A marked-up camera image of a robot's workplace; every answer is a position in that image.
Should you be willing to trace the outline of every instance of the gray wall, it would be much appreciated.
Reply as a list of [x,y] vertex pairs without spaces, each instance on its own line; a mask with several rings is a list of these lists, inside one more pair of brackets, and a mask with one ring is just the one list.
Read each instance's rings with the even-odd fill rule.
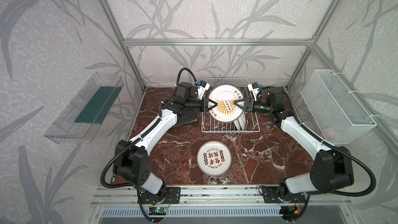
[[[1,0],[0,38],[0,223],[81,223],[142,91],[98,0]],[[125,82],[95,139],[45,138],[94,71]]]
[[[107,0],[124,38],[311,38],[331,0]],[[286,85],[304,47],[131,46],[147,85],[249,77]]]
[[[398,0],[343,0],[327,25],[318,45],[327,57],[365,97],[368,104],[398,134]],[[307,61],[307,74],[323,68],[315,55]],[[301,103],[303,78],[291,90]],[[300,106],[306,114],[306,106]],[[314,124],[311,114],[305,122]],[[377,179],[375,191],[365,197],[351,197],[364,224],[392,224],[398,219],[398,159],[371,130],[346,145],[351,154],[368,165]],[[358,192],[369,186],[369,177],[354,164],[355,184],[346,188]]]

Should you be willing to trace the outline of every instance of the transparent acrylic box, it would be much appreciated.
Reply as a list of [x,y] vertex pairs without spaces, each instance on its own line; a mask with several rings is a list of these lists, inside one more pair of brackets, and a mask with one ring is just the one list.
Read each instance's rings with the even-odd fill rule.
[[94,72],[44,136],[57,144],[89,144],[120,93],[118,75]]

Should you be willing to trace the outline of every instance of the red wire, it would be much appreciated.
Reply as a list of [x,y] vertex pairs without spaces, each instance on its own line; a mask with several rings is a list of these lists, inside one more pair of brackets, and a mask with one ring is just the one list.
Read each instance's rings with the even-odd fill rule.
[[169,205],[167,206],[167,210],[166,210],[166,211],[169,211],[169,207],[172,204],[172,198],[168,194],[166,196],[170,198],[170,202],[169,202]]
[[296,203],[296,199],[297,199],[298,203],[300,204],[300,209],[298,210],[298,211],[300,211],[301,210],[301,203],[300,203],[300,200],[297,197],[295,198],[295,203]]

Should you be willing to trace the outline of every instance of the mesh basket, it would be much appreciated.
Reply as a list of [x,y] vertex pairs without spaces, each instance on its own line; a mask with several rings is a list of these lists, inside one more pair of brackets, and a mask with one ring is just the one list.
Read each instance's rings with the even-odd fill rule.
[[376,126],[353,92],[330,69],[316,69],[301,91],[323,138],[347,144]]

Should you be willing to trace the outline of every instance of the white wire basket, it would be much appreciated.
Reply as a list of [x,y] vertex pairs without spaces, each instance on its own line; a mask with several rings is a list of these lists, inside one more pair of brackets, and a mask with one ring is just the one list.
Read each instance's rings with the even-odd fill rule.
[[330,69],[316,69],[301,91],[323,138],[347,144],[376,126],[352,91]]
[[[250,91],[247,86],[249,79],[245,77],[236,78],[203,78],[203,80],[210,84],[210,89],[205,92],[207,97],[211,90],[222,84],[231,84],[239,87],[243,92],[243,95],[248,98],[252,98]],[[248,132],[260,132],[260,125],[258,124],[257,114],[253,112],[244,112],[246,118],[245,130],[238,130],[233,122],[221,123],[213,119],[208,112],[202,113],[202,132],[205,133],[248,133]]]

